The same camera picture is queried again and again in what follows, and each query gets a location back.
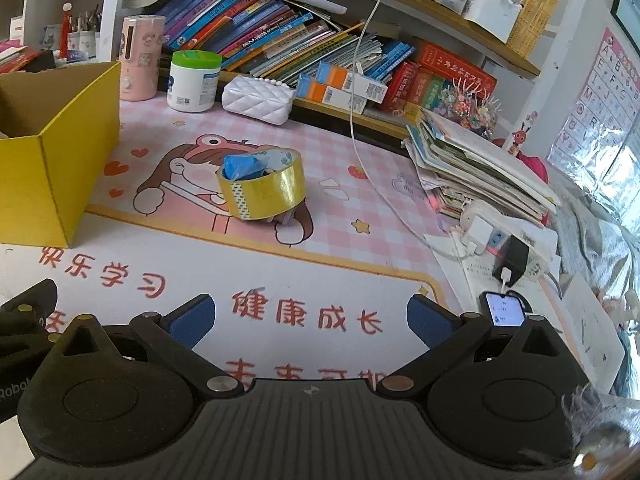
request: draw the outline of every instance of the cartoon girl illustration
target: cartoon girl illustration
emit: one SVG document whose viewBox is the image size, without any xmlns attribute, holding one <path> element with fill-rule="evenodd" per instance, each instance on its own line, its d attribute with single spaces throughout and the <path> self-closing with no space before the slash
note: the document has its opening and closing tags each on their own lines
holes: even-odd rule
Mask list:
<svg viewBox="0 0 640 480">
<path fill-rule="evenodd" d="M 271 146 L 255 146 L 217 135 L 203 135 L 196 144 L 181 144 L 170 150 L 152 175 L 136 192 L 133 207 L 143 215 L 153 215 L 181 225 L 211 229 L 259 242 L 294 245 L 309 238 L 313 221 L 305 202 L 288 221 L 244 222 L 233 218 L 222 195 L 216 171 L 227 155 L 241 155 Z"/>
</svg>

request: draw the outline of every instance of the white quilted purse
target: white quilted purse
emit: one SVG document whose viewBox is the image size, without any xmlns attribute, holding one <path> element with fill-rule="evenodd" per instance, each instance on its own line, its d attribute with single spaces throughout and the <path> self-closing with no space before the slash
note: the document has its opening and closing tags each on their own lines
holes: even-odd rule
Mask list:
<svg viewBox="0 0 640 480">
<path fill-rule="evenodd" d="M 222 107 L 227 112 L 280 125 L 289 118 L 295 93 L 294 89 L 275 79 L 239 75 L 225 86 Z"/>
</svg>

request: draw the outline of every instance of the yellow cardboard box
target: yellow cardboard box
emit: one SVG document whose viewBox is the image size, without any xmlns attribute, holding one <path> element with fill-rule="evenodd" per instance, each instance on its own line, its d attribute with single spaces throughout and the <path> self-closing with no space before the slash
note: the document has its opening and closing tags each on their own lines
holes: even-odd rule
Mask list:
<svg viewBox="0 0 640 480">
<path fill-rule="evenodd" d="M 69 247 L 118 142 L 119 63 L 0 75 L 0 242 Z"/>
</svg>

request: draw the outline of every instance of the basket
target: basket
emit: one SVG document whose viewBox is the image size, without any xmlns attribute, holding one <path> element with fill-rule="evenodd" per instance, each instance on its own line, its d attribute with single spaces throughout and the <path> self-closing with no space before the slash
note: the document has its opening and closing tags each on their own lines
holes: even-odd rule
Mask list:
<svg viewBox="0 0 640 480">
<path fill-rule="evenodd" d="M 529 57 L 536 47 L 558 0 L 524 0 L 524 7 L 513 26 L 507 46 Z"/>
</svg>

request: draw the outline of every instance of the pink checkered desk mat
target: pink checkered desk mat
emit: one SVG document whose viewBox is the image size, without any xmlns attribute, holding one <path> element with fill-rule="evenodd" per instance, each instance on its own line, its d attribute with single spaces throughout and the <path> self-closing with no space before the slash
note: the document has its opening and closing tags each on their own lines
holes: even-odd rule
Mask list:
<svg viewBox="0 0 640 480">
<path fill-rule="evenodd" d="M 431 250 L 399 221 L 363 174 L 350 138 L 291 120 L 272 126 L 225 112 L 219 104 L 209 112 L 185 114 L 169 108 L 164 94 L 146 102 L 121 102 L 120 121 L 120 142 L 98 180 L 89 212 L 423 282 L 441 304 L 460 310 Z M 250 150 L 243 141 L 302 154 L 308 214 L 296 210 L 294 219 L 278 228 L 224 214 L 212 171 L 231 150 Z M 443 235 L 411 160 L 363 142 L 357 145 L 369 176 L 404 221 L 419 234 Z"/>
</svg>

